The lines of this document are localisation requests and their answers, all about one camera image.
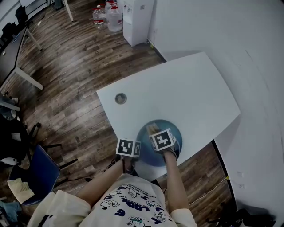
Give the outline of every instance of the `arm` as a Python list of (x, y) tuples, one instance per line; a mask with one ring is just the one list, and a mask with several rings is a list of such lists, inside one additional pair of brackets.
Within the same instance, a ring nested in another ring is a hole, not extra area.
[(171, 152), (164, 153), (167, 166), (167, 190), (169, 213), (177, 209), (189, 209), (185, 187), (181, 180), (175, 156)]
[(92, 207), (122, 174), (123, 163), (120, 159), (111, 168), (88, 182), (76, 196), (88, 202)]

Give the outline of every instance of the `blue plate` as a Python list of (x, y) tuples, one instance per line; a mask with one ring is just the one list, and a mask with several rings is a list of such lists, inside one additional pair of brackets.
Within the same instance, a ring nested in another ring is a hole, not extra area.
[[(182, 148), (182, 137), (181, 137), (181, 133), (178, 130), (178, 128), (171, 122), (166, 121), (166, 120), (154, 120), (154, 121), (150, 121), (147, 124), (145, 124), (139, 131), (137, 139), (138, 141), (141, 142), (141, 150), (140, 150), (140, 160), (142, 160), (143, 162), (152, 165), (152, 166), (165, 166), (165, 162), (162, 158), (162, 156), (160, 154), (157, 154), (154, 152), (150, 139), (149, 139), (149, 135), (147, 133), (147, 129), (146, 126), (156, 123), (156, 125), (159, 127), (159, 129), (161, 129), (161, 131), (166, 130), (168, 128), (171, 129), (172, 134), (176, 137), (179, 146), (180, 146), (180, 151)], [(174, 144), (175, 149), (178, 149), (178, 144), (175, 143)]]

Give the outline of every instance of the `wooden floor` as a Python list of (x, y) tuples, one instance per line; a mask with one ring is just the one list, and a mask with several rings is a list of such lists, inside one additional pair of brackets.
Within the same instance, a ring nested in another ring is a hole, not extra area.
[[(62, 148), (49, 149), (53, 160), (62, 165), (78, 161), (63, 169), (59, 180), (68, 177), (93, 177), (99, 174), (115, 154), (117, 138), (106, 117), (96, 91), (133, 73), (162, 63), (149, 45), (131, 48), (122, 32), (98, 31), (92, 22), (93, 0), (69, 0), (74, 22), (66, 9), (52, 7), (33, 18), (30, 31), (39, 41), (39, 51), (27, 39), (20, 54), (19, 66), (44, 86), (39, 90), (19, 76), (8, 81), (6, 91), (20, 99), (20, 118), (28, 131), (36, 122), (42, 127), (35, 143), (62, 143)], [(220, 213), (221, 202), (232, 197), (219, 159), (212, 144), (180, 166), (189, 203), (198, 226), (208, 226), (206, 218)], [(6, 180), (0, 174), (0, 197), (12, 200)], [(158, 179), (163, 188), (166, 176)], [(84, 180), (67, 182), (60, 187), (75, 194), (86, 184)], [(26, 207), (30, 215), (35, 207)]]

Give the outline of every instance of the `desk leg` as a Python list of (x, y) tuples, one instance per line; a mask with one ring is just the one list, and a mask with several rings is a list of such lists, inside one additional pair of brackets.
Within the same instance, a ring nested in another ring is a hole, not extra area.
[(30, 33), (30, 31), (27, 29), (26, 31), (27, 35), (32, 39), (32, 41), (34, 42), (34, 44), (36, 45), (36, 47), (41, 51), (42, 48), (41, 46), (38, 44), (38, 42), (36, 41), (36, 39), (32, 36), (32, 34)]
[(19, 107), (14, 106), (14, 105), (11, 105), (10, 103), (4, 102), (4, 101), (2, 101), (2, 100), (0, 100), (0, 105), (1, 105), (1, 106), (5, 106), (5, 107), (7, 107), (7, 108), (9, 108), (9, 109), (12, 109), (12, 110), (15, 110), (15, 111), (20, 111), (20, 108), (19, 108)]
[(69, 14), (69, 16), (70, 16), (70, 20), (71, 20), (71, 21), (74, 21), (67, 0), (63, 0), (63, 2), (64, 2), (64, 4), (65, 4), (66, 9), (67, 9), (67, 12), (68, 12), (68, 14)]
[(36, 86), (39, 89), (43, 89), (43, 86), (38, 83), (36, 80), (34, 80), (33, 78), (31, 78), (28, 74), (26, 74), (24, 71), (22, 71), (18, 66), (16, 66), (16, 68), (14, 69), (14, 72), (16, 72), (17, 74), (19, 74), (21, 77), (23, 77), (25, 80), (29, 81), (32, 85)]

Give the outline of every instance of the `bottle label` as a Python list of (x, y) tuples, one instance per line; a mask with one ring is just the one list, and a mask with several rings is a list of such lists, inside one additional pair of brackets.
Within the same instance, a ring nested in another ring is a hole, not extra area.
[(103, 24), (103, 20), (94, 20), (95, 24)]

